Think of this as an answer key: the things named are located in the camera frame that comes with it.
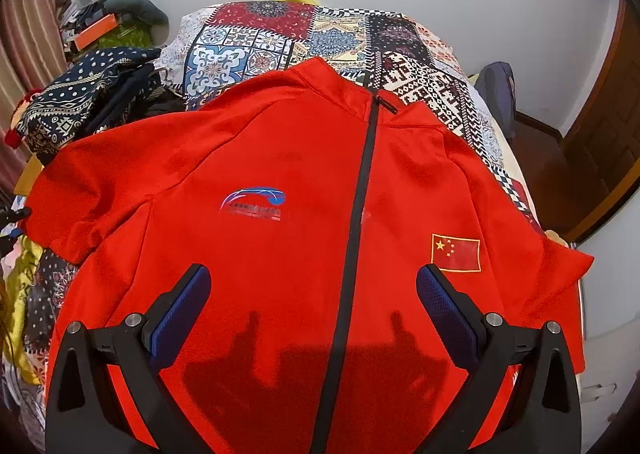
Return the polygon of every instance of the curtain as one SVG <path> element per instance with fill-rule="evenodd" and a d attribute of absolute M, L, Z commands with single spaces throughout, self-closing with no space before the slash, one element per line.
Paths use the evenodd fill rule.
<path fill-rule="evenodd" d="M 0 2 L 0 136 L 17 103 L 33 88 L 44 88 L 66 69 L 58 20 L 70 0 Z M 27 151 L 0 143 L 0 187 L 13 189 Z"/>

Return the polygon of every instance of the red fabric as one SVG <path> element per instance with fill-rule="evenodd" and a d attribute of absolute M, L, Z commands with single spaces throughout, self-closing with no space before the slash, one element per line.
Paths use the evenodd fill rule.
<path fill-rule="evenodd" d="M 316 6 L 299 2 L 231 2 L 223 4 L 208 23 L 213 26 L 267 29 L 292 40 L 304 40 L 314 19 L 315 10 Z M 234 43 L 233 29 L 227 43 Z"/>
<path fill-rule="evenodd" d="M 18 105 L 16 105 L 14 109 L 14 113 L 12 114 L 12 121 L 13 121 L 13 117 L 15 116 L 15 113 L 18 111 L 20 106 L 25 101 L 31 101 L 31 97 L 34 94 L 37 94 L 39 92 L 42 92 L 42 89 L 32 88 L 29 92 L 27 92 L 27 94 L 24 95 L 24 97 L 18 102 Z M 12 149 L 17 149 L 18 147 L 20 147 L 20 143 L 22 143 L 22 135 L 19 134 L 15 129 L 9 129 L 6 132 L 6 134 L 4 134 L 4 143 L 7 144 Z"/>
<path fill-rule="evenodd" d="M 529 200 L 527 199 L 527 193 L 525 192 L 522 183 L 520 183 L 517 179 L 512 179 L 511 182 L 513 183 L 513 189 L 518 193 L 520 199 L 522 199 L 522 202 L 527 206 L 527 208 L 530 208 Z"/>
<path fill-rule="evenodd" d="M 20 147 L 20 143 L 22 143 L 22 136 L 20 136 L 15 129 L 9 129 L 4 135 L 4 143 L 12 149 L 17 149 Z"/>
<path fill-rule="evenodd" d="M 575 286 L 592 258 L 536 233 L 423 103 L 381 95 L 399 113 L 381 107 L 378 117 L 330 454 L 412 452 L 465 379 L 415 293 L 436 234 L 479 242 L 481 271 L 446 275 L 482 312 L 521 326 L 558 321 L 584 368 Z M 314 58 L 236 85 L 201 111 L 63 148 L 23 225 L 42 246 L 84 260 L 50 365 L 69 322 L 117 324 L 202 263 L 212 293 L 164 383 L 218 454 L 308 452 L 370 102 Z M 286 200 L 238 193 L 258 185 Z M 493 433 L 512 374 L 476 443 Z M 150 441 L 115 383 L 133 430 Z"/>

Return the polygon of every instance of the orange box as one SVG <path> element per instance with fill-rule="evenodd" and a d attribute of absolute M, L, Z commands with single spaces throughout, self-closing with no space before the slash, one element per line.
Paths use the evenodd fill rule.
<path fill-rule="evenodd" d="M 108 33 L 114 27 L 118 26 L 118 20 L 113 13 L 101 18 L 95 24 L 91 24 L 81 34 L 77 35 L 74 39 L 78 51 L 84 49 L 89 44 L 94 43 L 105 33 Z"/>

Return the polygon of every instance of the patterned blanket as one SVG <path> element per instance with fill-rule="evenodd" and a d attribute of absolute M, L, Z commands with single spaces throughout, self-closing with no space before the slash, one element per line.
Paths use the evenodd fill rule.
<path fill-rule="evenodd" d="M 452 48 L 401 13 L 293 2 L 233 2 L 182 18 L 154 62 L 165 85 L 196 110 L 228 87 L 321 56 L 342 77 L 385 88 L 405 103 L 424 100 L 490 168 L 516 207 L 539 227 L 504 169 L 491 114 Z"/>

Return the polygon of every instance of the logo print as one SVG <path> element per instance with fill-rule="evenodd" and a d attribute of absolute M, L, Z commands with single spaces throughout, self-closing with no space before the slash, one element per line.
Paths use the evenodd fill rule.
<path fill-rule="evenodd" d="M 268 187 L 241 189 L 226 196 L 220 205 L 220 210 L 226 210 L 232 214 L 279 221 L 282 218 L 282 212 L 278 207 L 284 203 L 285 199 L 284 192 L 278 189 Z"/>

